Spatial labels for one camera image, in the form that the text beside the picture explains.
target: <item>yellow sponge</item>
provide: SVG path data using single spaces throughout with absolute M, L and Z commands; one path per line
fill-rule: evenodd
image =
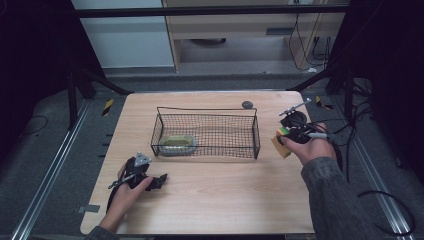
M 278 153 L 281 155 L 281 157 L 283 158 L 287 158 L 288 156 L 290 156 L 291 151 L 284 145 L 281 145 L 281 143 L 278 142 L 278 137 L 279 136 L 284 136 L 286 134 L 288 134 L 289 131 L 284 128 L 278 128 L 277 132 L 275 133 L 275 136 L 271 138 L 271 142 L 274 144 L 275 149 L 277 149 Z

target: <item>small round object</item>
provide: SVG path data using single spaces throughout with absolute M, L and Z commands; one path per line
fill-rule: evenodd
M 244 101 L 241 106 L 244 109 L 252 109 L 253 108 L 253 103 L 251 101 Z

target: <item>gray sleeve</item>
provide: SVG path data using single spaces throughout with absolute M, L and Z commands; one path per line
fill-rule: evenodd
M 339 170 L 337 161 L 316 158 L 302 169 L 317 239 L 382 239 Z
M 99 226 L 96 226 L 91 232 L 84 238 L 85 240 L 119 240 L 118 235 L 109 232 Z

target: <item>small yellow object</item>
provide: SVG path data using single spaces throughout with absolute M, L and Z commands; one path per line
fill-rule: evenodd
M 328 110 L 333 109 L 333 106 L 332 105 L 324 105 L 324 104 L 322 104 L 321 98 L 318 97 L 318 96 L 315 97 L 315 103 L 319 107 L 323 107 L 323 108 L 328 109 Z
M 110 108 L 112 107 L 112 103 L 113 103 L 113 98 L 109 99 L 106 102 L 105 107 L 103 108 L 102 116 L 107 116 L 109 114 Z

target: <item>white cabinet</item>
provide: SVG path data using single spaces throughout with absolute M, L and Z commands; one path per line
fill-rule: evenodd
M 162 7 L 160 0 L 72 0 L 75 9 Z M 81 18 L 104 69 L 174 67 L 164 17 Z

